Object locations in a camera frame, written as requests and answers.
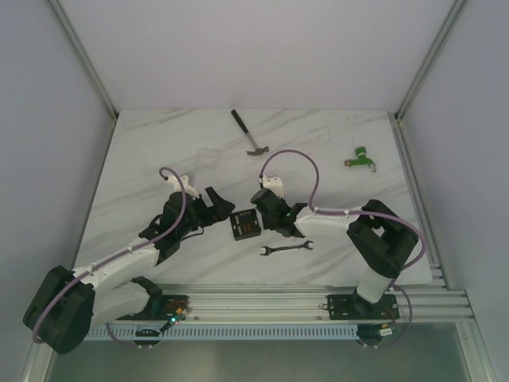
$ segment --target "green connector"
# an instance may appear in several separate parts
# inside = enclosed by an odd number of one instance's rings
[[[366,147],[361,146],[356,148],[357,159],[348,159],[344,161],[344,165],[347,167],[352,166],[365,166],[368,165],[371,168],[371,171],[376,171],[376,164],[366,156]]]

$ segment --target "white marble tabletop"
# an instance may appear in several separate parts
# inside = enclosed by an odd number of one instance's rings
[[[385,111],[238,110],[260,146],[273,153],[297,149],[318,164],[320,207],[349,208],[380,199],[400,217],[417,224],[409,190]],[[377,172],[347,168],[354,148],[365,146]],[[213,186],[236,210],[252,208],[259,190],[258,173],[270,153],[246,155],[252,146],[227,109],[124,110],[95,195],[76,266],[83,266],[125,247],[161,213],[170,188],[157,174],[170,166],[187,174],[199,193]],[[283,154],[266,175],[282,178],[290,205],[307,202],[313,187],[312,166],[295,154]],[[272,231],[235,242],[230,221],[205,229],[182,243],[171,258],[144,275],[171,284],[293,284],[353,287],[367,264],[350,239],[313,238],[316,249],[262,257],[259,248],[299,244]],[[411,257],[415,257],[420,244]],[[398,283],[432,280],[424,257],[404,271]]]

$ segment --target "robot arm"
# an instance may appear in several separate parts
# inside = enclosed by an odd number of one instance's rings
[[[339,236],[346,231],[369,266],[354,293],[359,311],[369,311],[381,299],[417,245],[418,237],[412,230],[382,217],[317,215],[306,203],[289,207],[278,177],[263,177],[261,187],[251,203],[262,214],[265,228],[285,237]],[[396,216],[376,200],[368,201],[360,209]],[[383,232],[379,235],[375,230],[380,229]]]
[[[180,222],[168,235],[140,248],[140,244],[166,232],[181,213],[181,187],[175,177],[165,180],[173,186],[173,191],[162,214],[157,215],[149,227],[127,246],[125,255],[99,269],[97,264],[112,256],[70,271],[62,266],[55,267],[46,275],[23,317],[23,323],[32,330],[53,299],[69,283],[88,273],[56,302],[38,330],[38,337],[57,353],[68,353],[83,341],[90,329],[116,318],[142,311],[154,317],[161,309],[162,291],[140,274],[167,260],[191,231],[226,220],[235,209],[235,205],[222,199],[212,187],[205,189],[212,202],[212,206],[208,207],[201,195],[188,184],[188,178],[181,177],[186,202]]]

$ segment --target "wrench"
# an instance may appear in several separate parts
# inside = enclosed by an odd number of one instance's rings
[[[271,248],[271,247],[263,246],[263,247],[260,248],[260,255],[268,256],[268,255],[270,255],[271,253],[274,253],[274,252],[288,251],[289,249],[299,249],[299,248],[304,248],[304,249],[312,250],[312,249],[315,248],[315,243],[313,241],[311,241],[311,240],[308,240],[308,241],[305,241],[302,244],[299,244],[299,245],[290,245],[288,247]]]

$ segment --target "green tool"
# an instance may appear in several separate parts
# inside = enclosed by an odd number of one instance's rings
[[[376,164],[366,156],[366,147],[361,146],[356,148],[357,159],[348,159],[344,161],[344,165],[347,167],[352,166],[364,166],[368,165],[371,167],[371,171],[376,171]]]

